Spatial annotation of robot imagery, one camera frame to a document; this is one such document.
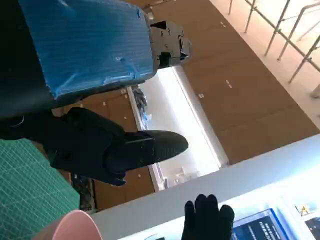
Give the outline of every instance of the gloved hand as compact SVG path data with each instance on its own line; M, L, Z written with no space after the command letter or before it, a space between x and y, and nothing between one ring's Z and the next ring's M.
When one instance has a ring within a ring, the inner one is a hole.
M218 208L214 195L200 194L195 203L188 201L184 206L185 220L181 240L230 240L235 218L228 205Z

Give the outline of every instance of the green cutting mat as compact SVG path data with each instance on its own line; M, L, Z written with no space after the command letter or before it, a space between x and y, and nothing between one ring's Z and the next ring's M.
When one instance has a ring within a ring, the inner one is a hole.
M29 240L79 201L30 141L0 139L0 240Z

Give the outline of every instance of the blue painter's tape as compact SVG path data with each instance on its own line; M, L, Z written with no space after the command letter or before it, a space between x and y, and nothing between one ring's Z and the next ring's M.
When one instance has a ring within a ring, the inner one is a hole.
M155 73L144 12L120 0L19 0L54 98Z

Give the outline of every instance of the pink cup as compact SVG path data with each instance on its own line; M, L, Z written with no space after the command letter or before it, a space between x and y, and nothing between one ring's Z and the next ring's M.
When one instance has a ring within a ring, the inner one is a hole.
M81 210L73 210L46 226L33 240L102 240L92 218Z

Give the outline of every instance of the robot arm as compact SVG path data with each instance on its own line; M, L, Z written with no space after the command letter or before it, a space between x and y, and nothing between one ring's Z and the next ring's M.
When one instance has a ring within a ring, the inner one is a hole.
M190 57L183 29L121 0L3 0L0 120L143 83Z
M188 148L187 140L177 133L125 132L80 107L61 117L49 110L0 121L0 138L38 142L53 168L115 186L126 183L126 171L170 159Z

